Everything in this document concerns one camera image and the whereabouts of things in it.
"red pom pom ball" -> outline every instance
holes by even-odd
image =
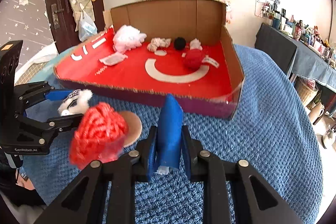
[[[127,133],[126,121],[109,104],[100,102],[90,107],[71,141],[70,163],[84,169],[93,160],[117,160]]]
[[[199,49],[188,51],[184,57],[184,64],[190,69],[198,70],[205,58],[205,53]]]

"wicker basket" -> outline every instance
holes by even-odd
[[[296,78],[295,89],[304,107],[306,107],[310,103],[310,101],[314,99],[318,91],[316,87],[315,89],[311,89],[310,87],[308,87],[305,84],[305,81],[300,77]]]

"plastic bag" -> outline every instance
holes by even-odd
[[[84,42],[90,36],[97,34],[97,27],[91,17],[83,10],[79,20],[78,36],[81,42]]]

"white plush toy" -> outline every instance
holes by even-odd
[[[203,50],[203,48],[201,46],[201,43],[197,38],[190,41],[189,47],[190,47],[191,50],[193,50],[193,49],[199,49],[200,51]]]
[[[227,24],[231,24],[231,22],[233,20],[231,1],[229,1],[229,0],[219,0],[219,1],[226,4],[226,18],[225,18],[225,21],[226,21]]]
[[[63,100],[58,108],[58,113],[61,116],[84,114],[89,109],[91,97],[91,90],[74,90]]]
[[[171,38],[152,38],[151,42],[147,45],[150,52],[155,52],[157,48],[168,48],[171,43]]]

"screw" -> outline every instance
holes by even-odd
[[[238,164],[241,167],[248,167],[249,166],[249,162],[247,160],[240,160],[240,161],[238,161]]]
[[[210,156],[210,152],[207,151],[207,150],[202,150],[201,152],[199,152],[199,154],[200,154],[202,157],[209,157],[209,156]]]
[[[132,157],[132,158],[137,157],[139,154],[140,154],[140,153],[139,153],[139,151],[137,151],[137,150],[132,150],[132,151],[129,151],[129,152],[128,152],[128,155],[129,155],[130,157]]]
[[[94,160],[94,161],[92,161],[92,162],[90,163],[90,166],[91,166],[92,168],[97,168],[97,167],[100,166],[100,161],[98,161],[98,160]]]

